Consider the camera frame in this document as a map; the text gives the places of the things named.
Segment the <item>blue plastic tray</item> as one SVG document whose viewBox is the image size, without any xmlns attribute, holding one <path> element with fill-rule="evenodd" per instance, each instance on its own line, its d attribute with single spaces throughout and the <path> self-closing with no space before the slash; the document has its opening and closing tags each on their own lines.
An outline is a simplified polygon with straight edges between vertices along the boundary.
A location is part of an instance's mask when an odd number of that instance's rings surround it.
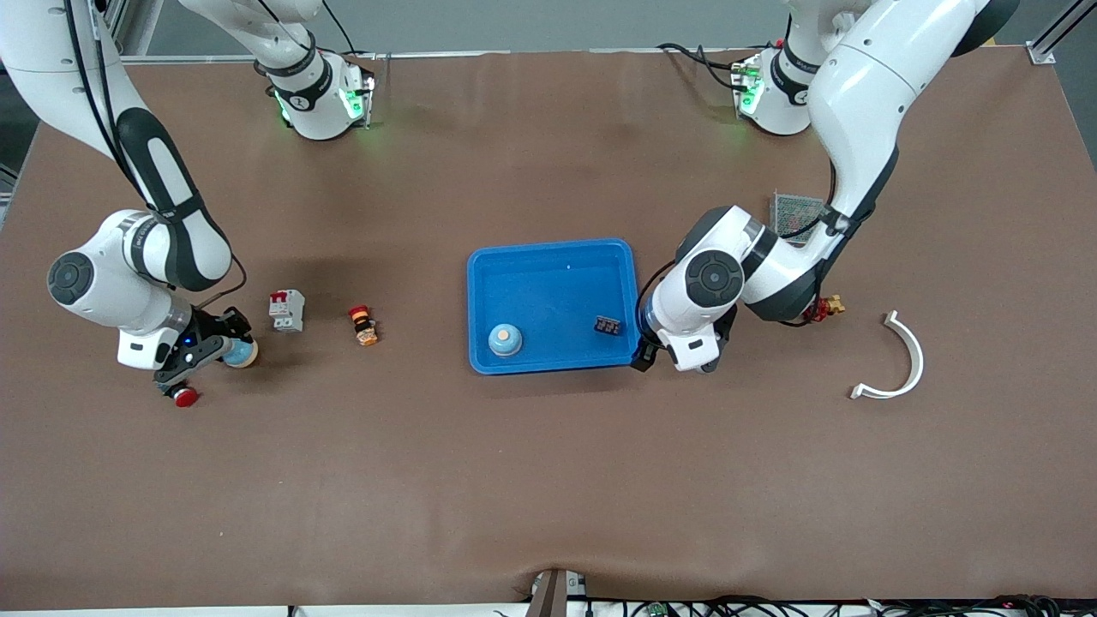
<svg viewBox="0 0 1097 617">
<path fill-rule="evenodd" d="M 466 266 L 470 364 L 483 375 L 625 367 L 638 344 L 633 250 L 619 238 L 489 247 Z M 593 329 L 620 319 L 620 336 Z M 516 356 L 489 350 L 501 323 L 524 334 Z"/>
</svg>

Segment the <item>metal mesh power supply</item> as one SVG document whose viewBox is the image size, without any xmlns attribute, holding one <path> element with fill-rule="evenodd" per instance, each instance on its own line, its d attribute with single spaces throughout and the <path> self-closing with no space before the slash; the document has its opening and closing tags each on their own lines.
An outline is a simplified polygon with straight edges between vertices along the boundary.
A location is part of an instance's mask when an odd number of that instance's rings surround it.
<svg viewBox="0 0 1097 617">
<path fill-rule="evenodd" d="M 773 193 L 768 226 L 792 246 L 802 247 L 810 242 L 825 206 L 825 200 L 819 198 Z"/>
</svg>

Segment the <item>brown table mat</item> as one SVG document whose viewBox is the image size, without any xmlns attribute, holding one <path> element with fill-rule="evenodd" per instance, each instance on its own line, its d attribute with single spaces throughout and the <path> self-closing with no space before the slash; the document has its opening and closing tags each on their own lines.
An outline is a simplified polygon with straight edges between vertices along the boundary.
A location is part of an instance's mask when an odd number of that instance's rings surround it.
<svg viewBox="0 0 1097 617">
<path fill-rule="evenodd" d="M 244 63 L 129 72 L 249 271 L 227 303 L 260 358 L 176 410 L 52 301 L 50 263 L 137 200 L 39 130 L 0 231 L 0 609 L 508 602 L 552 566 L 634 601 L 1097 597 L 1097 172 L 1022 48 L 908 111 L 826 280 L 846 313 L 740 312 L 713 374 L 467 351 L 482 247 L 619 237 L 645 279 L 709 207 L 826 193 L 818 141 L 749 128 L 690 63 L 395 59 L 373 128 L 330 143 Z M 287 289 L 302 332 L 272 328 Z M 890 311 L 921 382 L 851 401 L 908 378 Z"/>
</svg>

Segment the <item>white circuit breaker red switch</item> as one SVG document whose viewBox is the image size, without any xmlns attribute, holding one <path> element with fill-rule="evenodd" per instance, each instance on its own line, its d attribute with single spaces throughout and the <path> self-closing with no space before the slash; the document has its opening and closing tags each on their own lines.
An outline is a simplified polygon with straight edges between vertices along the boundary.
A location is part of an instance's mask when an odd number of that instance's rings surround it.
<svg viewBox="0 0 1097 617">
<path fill-rule="evenodd" d="M 269 296 L 269 313 L 275 332 L 304 330 L 305 298 L 295 289 L 279 290 Z"/>
</svg>

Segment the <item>white curved plastic bracket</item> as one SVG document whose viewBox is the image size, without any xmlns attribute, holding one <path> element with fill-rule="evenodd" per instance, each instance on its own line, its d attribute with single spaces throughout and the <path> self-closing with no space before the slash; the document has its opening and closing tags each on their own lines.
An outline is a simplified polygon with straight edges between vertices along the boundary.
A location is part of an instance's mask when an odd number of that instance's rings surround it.
<svg viewBox="0 0 1097 617">
<path fill-rule="evenodd" d="M 909 355 L 909 374 L 902 385 L 895 390 L 880 390 L 873 386 L 869 386 L 866 383 L 859 383 L 853 386 L 849 394 L 849 399 L 853 401 L 855 399 L 874 399 L 874 401 L 887 401 L 887 399 L 897 399 L 908 394 L 918 383 L 921 382 L 921 375 L 925 371 L 926 356 L 921 350 L 921 343 L 915 336 L 915 333 L 911 330 L 908 325 L 900 321 L 897 311 L 890 311 L 883 316 L 883 325 L 892 330 L 900 340 L 905 344 L 906 349 L 908 349 Z"/>
</svg>

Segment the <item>aluminium frame post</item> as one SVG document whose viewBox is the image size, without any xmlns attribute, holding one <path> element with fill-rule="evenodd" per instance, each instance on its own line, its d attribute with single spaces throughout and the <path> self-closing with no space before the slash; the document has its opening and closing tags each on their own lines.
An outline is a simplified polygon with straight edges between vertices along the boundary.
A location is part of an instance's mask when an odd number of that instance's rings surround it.
<svg viewBox="0 0 1097 617">
<path fill-rule="evenodd" d="M 1031 63 L 1034 65 L 1053 65 L 1055 61 L 1054 51 L 1058 44 L 1067 38 L 1067 35 L 1078 29 L 1086 16 L 1090 16 L 1097 11 L 1097 0 L 1070 0 L 1058 16 L 1043 29 L 1034 40 L 1028 40 L 1026 48 Z"/>
</svg>

